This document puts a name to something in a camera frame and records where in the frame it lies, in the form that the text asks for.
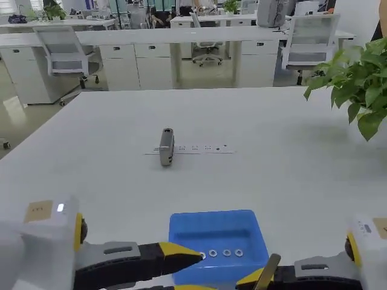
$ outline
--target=blue plastic bin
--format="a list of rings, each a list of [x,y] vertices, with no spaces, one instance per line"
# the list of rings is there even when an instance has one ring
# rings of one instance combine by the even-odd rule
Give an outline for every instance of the blue plastic bin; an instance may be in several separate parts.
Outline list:
[[[265,267],[267,249],[254,212],[251,210],[175,213],[169,223],[169,241],[204,252],[206,258],[173,274],[176,285],[235,283]],[[235,255],[242,250],[243,256]],[[210,257],[209,251],[217,251]],[[231,256],[223,255],[230,250]]]

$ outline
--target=washer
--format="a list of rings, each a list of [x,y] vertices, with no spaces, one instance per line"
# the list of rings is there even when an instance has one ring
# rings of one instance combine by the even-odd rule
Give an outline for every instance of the washer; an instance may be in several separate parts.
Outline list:
[[[236,257],[242,257],[243,256],[243,251],[241,249],[236,249],[234,253],[235,253]]]
[[[209,250],[208,251],[208,255],[210,255],[211,257],[216,257],[217,255],[218,255],[218,252],[217,251],[215,251],[215,250]]]
[[[226,257],[230,257],[231,256],[231,251],[229,249],[225,249],[225,250],[223,250],[223,255],[226,256]]]

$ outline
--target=gray floor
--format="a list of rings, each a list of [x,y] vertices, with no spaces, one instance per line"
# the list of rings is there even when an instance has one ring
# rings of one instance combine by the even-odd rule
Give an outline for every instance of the gray floor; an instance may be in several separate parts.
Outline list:
[[[190,61],[183,62],[182,88],[229,88],[231,79],[231,61],[225,60],[221,66],[217,63],[206,64],[200,68]],[[107,89],[103,71],[99,74],[100,83],[86,82],[86,87]],[[292,71],[281,70],[277,66],[274,86],[294,86],[297,75]],[[53,105],[24,106],[19,103],[14,86],[4,63],[0,61],[0,138],[6,138],[15,148],[37,128],[43,125],[61,109],[58,103]],[[0,159],[11,150],[0,148]]]

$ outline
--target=white desk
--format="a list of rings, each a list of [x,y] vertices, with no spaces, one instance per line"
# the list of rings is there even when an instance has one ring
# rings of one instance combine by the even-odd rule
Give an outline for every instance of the white desk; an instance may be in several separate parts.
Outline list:
[[[32,32],[34,27],[46,27],[46,26],[72,26],[74,30],[77,27],[89,27],[89,26],[102,26],[105,30],[109,27],[115,26],[115,19],[108,20],[86,20],[86,19],[66,19],[58,22],[53,21],[31,21],[24,24],[2,24],[0,25],[0,31],[3,33],[26,33]]]
[[[77,36],[82,45],[100,48],[109,89],[118,91],[179,88],[180,43],[206,41],[234,42],[232,81],[236,87],[272,86],[278,43],[288,37],[274,31],[216,27],[80,31]],[[354,37],[341,31],[336,35],[341,39]],[[47,77],[44,52],[35,34],[0,34],[0,53],[23,103],[52,103],[63,93],[47,89],[54,80]],[[155,68],[163,68],[163,73]]]
[[[336,255],[346,218],[386,214],[386,152],[348,139],[330,90],[306,102],[304,89],[82,93],[0,160],[0,219],[72,193],[89,242],[151,243],[168,239],[172,213],[245,208],[282,265]],[[177,155],[161,168],[144,153],[167,126],[177,144],[226,143],[236,153]],[[137,287],[171,284],[166,276]]]
[[[220,26],[250,26],[252,20],[256,20],[256,14],[237,14],[237,15],[205,15],[198,16],[200,22],[215,21],[219,22]],[[171,28],[190,28],[193,27],[193,20],[191,16],[179,16],[171,20]],[[230,44],[226,44],[226,53],[228,56],[232,54],[230,52]],[[181,57],[183,59],[192,58],[192,43],[182,43]]]

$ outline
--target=office chair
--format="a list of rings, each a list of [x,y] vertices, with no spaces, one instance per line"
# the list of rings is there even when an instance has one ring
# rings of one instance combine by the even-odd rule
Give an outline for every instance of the office chair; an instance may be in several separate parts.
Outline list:
[[[195,13],[190,13],[192,20],[193,20],[193,26],[195,28],[201,28],[199,18]],[[199,63],[199,66],[203,66],[204,62],[218,62],[218,65],[222,64],[223,59],[219,54],[212,53],[214,50],[217,50],[220,45],[223,45],[223,42],[197,42],[197,47],[199,48],[205,48],[206,53],[201,54],[199,56],[195,56],[192,59],[193,63]]]
[[[241,1],[241,14],[254,14],[257,8],[258,8],[257,0]]]
[[[81,46],[71,26],[34,27],[33,30],[46,52],[48,75],[79,78],[82,90],[62,97],[59,104],[64,106],[66,100],[75,98],[85,91],[85,78],[102,68],[102,60],[95,54],[94,47]]]
[[[339,18],[339,14],[292,17],[287,44],[281,47],[282,69],[298,71],[297,85],[302,84],[304,70],[314,70],[319,63],[332,59]]]

